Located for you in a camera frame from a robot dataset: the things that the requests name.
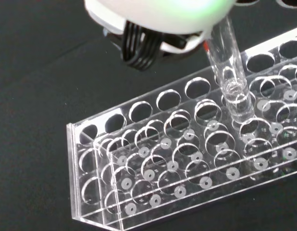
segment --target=clear glass test tube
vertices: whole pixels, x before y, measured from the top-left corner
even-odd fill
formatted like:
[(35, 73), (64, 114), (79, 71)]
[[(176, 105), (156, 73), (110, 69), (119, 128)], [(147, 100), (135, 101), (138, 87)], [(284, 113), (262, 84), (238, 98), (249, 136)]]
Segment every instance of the clear glass test tube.
[(229, 17), (214, 26), (204, 48), (232, 119), (241, 124), (252, 118), (252, 100)]

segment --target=white circular dot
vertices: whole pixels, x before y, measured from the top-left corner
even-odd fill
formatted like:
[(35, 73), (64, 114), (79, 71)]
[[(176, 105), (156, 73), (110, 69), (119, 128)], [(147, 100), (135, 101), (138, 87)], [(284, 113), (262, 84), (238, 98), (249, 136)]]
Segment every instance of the white circular dot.
[(161, 204), (161, 197), (157, 194), (155, 195), (152, 195), (150, 201), (149, 201), (149, 204), (152, 206), (152, 207), (156, 207), (156, 206), (159, 206)]
[(152, 169), (146, 170), (143, 174), (144, 179), (151, 181), (155, 178), (155, 172)]
[(177, 186), (174, 190), (174, 195), (176, 198), (182, 198), (186, 196), (186, 188), (183, 186)]
[(285, 148), (282, 150), (282, 156), (286, 160), (293, 160), (297, 158), (297, 151), (294, 148)]
[(200, 153), (200, 152), (197, 152), (197, 153), (194, 153), (192, 156), (191, 156), (191, 160), (192, 161), (200, 161), (203, 159), (203, 154)]
[(244, 143), (247, 143), (247, 144), (253, 144), (254, 141), (252, 141), (252, 140), (254, 140), (254, 139), (255, 139), (255, 135), (254, 134), (247, 134), (247, 135), (245, 135), (245, 136), (242, 137), (242, 141)]
[(172, 141), (169, 138), (164, 138), (160, 144), (162, 149), (169, 149), (171, 147)]
[(178, 163), (176, 161), (170, 161), (167, 164), (167, 168), (171, 172), (175, 172), (178, 169)]
[(133, 184), (133, 182), (132, 182), (131, 179), (125, 178), (125, 179), (122, 180), (121, 187), (124, 190), (128, 190), (128, 189), (130, 189), (130, 187), (132, 186), (132, 184)]
[(142, 158), (145, 158), (149, 155), (149, 148), (148, 147), (142, 147), (139, 149), (139, 156), (141, 156)]
[(121, 155), (121, 156), (118, 158), (117, 163), (118, 163), (119, 166), (123, 166), (123, 165), (126, 164), (126, 160), (127, 160), (126, 156)]
[(125, 207), (125, 212), (129, 216), (136, 214), (136, 211), (137, 211), (137, 206), (134, 203), (129, 203)]
[(297, 99), (297, 94), (295, 90), (287, 90), (284, 92), (284, 99), (288, 101), (293, 101)]
[(257, 108), (262, 112), (267, 112), (270, 107), (271, 105), (268, 103), (268, 100), (260, 100), (257, 104)]
[(219, 128), (219, 124), (217, 120), (211, 120), (208, 124), (207, 127), (210, 131), (216, 131)]
[(202, 177), (200, 179), (200, 187), (203, 189), (209, 189), (212, 186), (212, 179), (210, 177)]
[(262, 171), (268, 167), (268, 161), (265, 158), (257, 158), (253, 165), (256, 170)]
[(194, 136), (195, 136), (195, 131), (192, 129), (188, 129), (184, 132), (184, 138), (188, 141), (192, 140)]
[(221, 144), (216, 146), (216, 151), (218, 153), (223, 151), (224, 149), (229, 149), (229, 145), (227, 145), (227, 143), (221, 143)]
[(230, 167), (226, 170), (226, 177), (230, 180), (239, 178), (240, 172), (236, 167)]
[(279, 124), (279, 123), (272, 123), (272, 125), (269, 127), (269, 131), (273, 135), (277, 135), (279, 131), (281, 131), (282, 129), (283, 129), (283, 126), (282, 124)]

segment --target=dark background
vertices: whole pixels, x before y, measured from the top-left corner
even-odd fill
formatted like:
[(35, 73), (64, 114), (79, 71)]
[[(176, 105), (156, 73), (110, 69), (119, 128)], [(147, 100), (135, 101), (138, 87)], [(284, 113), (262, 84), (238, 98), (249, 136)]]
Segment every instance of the dark background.
[[(297, 27), (273, 0), (231, 16), (241, 51)], [(98, 230), (71, 219), (65, 125), (207, 65), (199, 51), (139, 73), (81, 0), (0, 0), (0, 231)], [(297, 175), (147, 230), (297, 231)]]

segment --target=test tube rack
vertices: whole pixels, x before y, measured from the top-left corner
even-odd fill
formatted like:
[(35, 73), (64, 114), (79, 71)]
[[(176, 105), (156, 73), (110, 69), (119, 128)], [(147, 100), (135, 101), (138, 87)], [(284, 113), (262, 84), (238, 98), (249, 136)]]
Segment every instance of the test tube rack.
[(241, 53), (256, 117), (210, 67), (67, 125), (72, 217), (125, 231), (297, 173), (297, 28)]

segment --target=red marking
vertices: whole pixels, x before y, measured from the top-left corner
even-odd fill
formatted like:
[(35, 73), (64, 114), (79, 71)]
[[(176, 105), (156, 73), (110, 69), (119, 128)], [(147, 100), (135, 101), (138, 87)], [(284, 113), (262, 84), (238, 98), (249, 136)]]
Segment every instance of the red marking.
[(204, 47), (204, 50), (205, 50), (206, 52), (208, 52), (208, 51), (210, 50), (210, 49), (208, 48), (208, 44), (207, 44), (206, 41), (203, 43), (203, 47)]

